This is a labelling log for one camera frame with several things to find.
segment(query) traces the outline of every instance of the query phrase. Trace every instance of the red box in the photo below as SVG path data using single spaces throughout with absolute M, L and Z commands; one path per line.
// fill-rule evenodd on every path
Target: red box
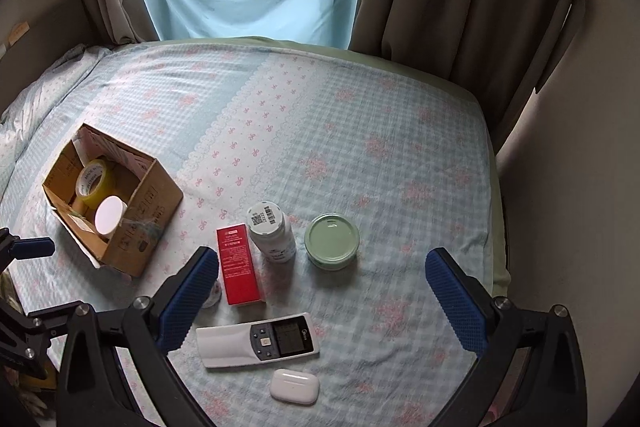
M 217 234 L 226 301 L 232 306 L 262 301 L 249 239 L 246 237 L 246 225 L 218 229 Z

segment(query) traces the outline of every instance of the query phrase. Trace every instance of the green round container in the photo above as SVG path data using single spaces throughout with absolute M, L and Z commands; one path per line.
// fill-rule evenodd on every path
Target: green round container
M 356 257 L 359 243 L 357 227 L 340 214 L 322 214 L 306 227 L 306 254 L 323 270 L 335 271 L 347 266 Z

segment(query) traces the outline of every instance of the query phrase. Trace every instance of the metal bolt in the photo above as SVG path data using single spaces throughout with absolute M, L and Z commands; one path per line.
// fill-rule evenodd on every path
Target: metal bolt
M 137 310 L 144 310 L 149 306 L 149 304 L 151 304 L 151 299 L 146 295 L 133 299 L 133 307 Z
M 86 315 L 89 312 L 89 304 L 82 303 L 76 308 L 76 315 L 80 317 Z
M 557 304 L 556 306 L 554 306 L 554 313 L 558 317 L 566 317 L 569 314 L 569 311 L 567 311 L 567 309 L 562 306 L 562 304 Z
M 511 308 L 511 301 L 507 297 L 498 296 L 494 299 L 494 303 L 499 310 L 508 310 Z

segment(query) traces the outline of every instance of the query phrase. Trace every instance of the mattress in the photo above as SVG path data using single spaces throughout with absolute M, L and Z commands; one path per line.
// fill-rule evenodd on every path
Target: mattress
M 144 275 L 94 269 L 48 209 L 44 177 L 86 122 L 157 157 L 184 192 Z M 479 105 L 434 76 L 351 52 L 260 39 L 76 48 L 2 117 L 0 223 L 49 235 L 56 254 L 10 267 L 26 311 L 81 299 L 98 311 L 152 295 L 215 230 L 276 201 L 293 224 L 295 259 L 255 255 L 263 307 L 224 301 L 194 327 L 310 312 L 319 356 L 287 368 L 318 375 L 309 408 L 268 395 L 273 369 L 206 370 L 194 327 L 169 355 L 218 425 L 424 424 L 474 356 L 458 343 L 424 278 L 446 247 L 466 273 L 504 293 L 502 215 Z M 356 262 L 334 273 L 305 256 L 304 230 L 339 212 L 359 228 Z M 63 341 L 49 350 L 60 363 Z M 126 351 L 142 410 L 160 423 Z

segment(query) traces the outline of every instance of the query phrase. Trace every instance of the blue gripper pad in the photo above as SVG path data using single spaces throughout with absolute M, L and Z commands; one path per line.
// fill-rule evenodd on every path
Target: blue gripper pad
M 167 354 L 182 346 L 193 320 L 209 297 L 217 278 L 218 254 L 206 248 L 159 316 L 156 346 L 162 353 Z
M 481 357 L 487 346 L 484 315 L 437 250 L 427 254 L 424 272 L 462 347 Z

